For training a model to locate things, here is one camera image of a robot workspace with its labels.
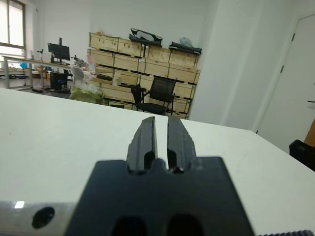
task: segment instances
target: computer monitor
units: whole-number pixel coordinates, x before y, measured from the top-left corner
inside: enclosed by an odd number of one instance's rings
[[[55,58],[70,60],[69,47],[59,44],[48,43],[48,51],[50,53],[54,53]]]

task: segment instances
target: screw hole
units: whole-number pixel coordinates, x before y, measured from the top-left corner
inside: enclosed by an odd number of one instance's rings
[[[36,212],[33,218],[32,226],[35,229],[41,229],[45,227],[46,225],[48,225],[51,222],[51,220],[54,218],[54,216],[55,216],[55,210],[50,206],[45,207],[39,210],[38,212]]]

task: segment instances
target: chair backrest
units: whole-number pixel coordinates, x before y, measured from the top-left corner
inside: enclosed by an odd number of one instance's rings
[[[136,86],[133,86],[131,88],[131,93],[133,95],[134,102],[135,102],[136,107],[137,107],[141,103],[141,99],[142,99],[142,93],[141,93],[141,86],[140,86],[140,84],[136,85]]]
[[[154,77],[151,89],[150,98],[162,101],[171,102],[173,91],[175,87],[175,81]]]
[[[71,68],[72,74],[73,74],[73,83],[75,84],[76,81],[80,81],[82,82],[84,79],[84,73],[82,68],[77,67],[77,66],[73,66]]]
[[[315,171],[315,147],[309,146],[300,140],[295,140],[289,148],[290,156]]]

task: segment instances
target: stacked wooden crates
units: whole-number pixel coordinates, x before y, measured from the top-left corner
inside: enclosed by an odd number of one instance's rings
[[[125,109],[136,109],[131,89],[112,85],[113,78],[118,84],[140,84],[150,90],[154,76],[159,76],[176,81],[173,115],[188,118],[200,74],[196,69],[197,55],[154,46],[144,50],[140,43],[95,33],[90,33],[89,46],[93,48],[88,49],[88,54],[96,63],[98,77],[91,83],[102,88],[107,105],[124,104]],[[149,96],[145,97],[145,102],[165,105]]]

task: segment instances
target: white table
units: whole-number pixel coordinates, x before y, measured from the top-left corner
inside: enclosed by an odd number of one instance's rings
[[[28,88],[33,88],[33,75],[32,75],[32,64],[40,65],[40,78],[42,82],[42,86],[44,87],[44,75],[43,75],[43,67],[44,66],[51,66],[51,67],[56,67],[60,69],[67,69],[70,70],[71,67],[68,65],[63,65],[63,64],[56,64],[56,63],[50,63],[46,61],[40,61],[40,60],[32,60],[32,59],[27,59],[27,58],[16,58],[16,57],[8,57],[8,56],[3,56],[4,60],[4,75],[5,75],[5,86],[7,89],[28,89]],[[8,68],[8,61],[18,61],[18,62],[25,62],[29,64],[29,79],[30,79],[30,85],[26,86],[15,86],[11,87],[10,86],[10,71]]]
[[[0,89],[0,111],[0,201],[77,202],[95,162],[126,159],[152,116],[8,89]],[[167,117],[155,117],[167,163]],[[313,171],[251,131],[183,124],[197,156],[224,158],[257,235],[315,231]]]

